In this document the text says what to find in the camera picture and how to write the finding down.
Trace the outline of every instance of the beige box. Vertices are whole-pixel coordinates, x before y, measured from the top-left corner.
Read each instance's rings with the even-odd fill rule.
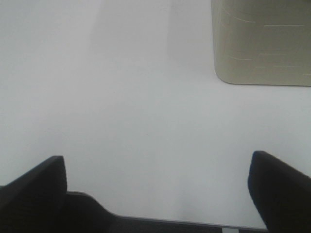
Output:
[[[311,85],[311,0],[212,0],[215,70],[227,83]]]

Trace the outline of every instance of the beige container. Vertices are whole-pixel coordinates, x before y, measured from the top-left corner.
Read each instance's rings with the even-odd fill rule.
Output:
[[[212,0],[215,70],[235,84],[311,85],[311,0]]]

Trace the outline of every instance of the white surface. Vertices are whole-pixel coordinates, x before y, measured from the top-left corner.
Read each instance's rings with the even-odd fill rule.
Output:
[[[2,0],[0,183],[65,156],[127,216],[260,227],[254,150],[311,175],[311,90],[214,72],[206,0]]]

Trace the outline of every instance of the plastic container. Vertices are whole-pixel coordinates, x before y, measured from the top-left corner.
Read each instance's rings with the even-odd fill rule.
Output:
[[[212,0],[215,70],[227,83],[311,85],[311,0]]]

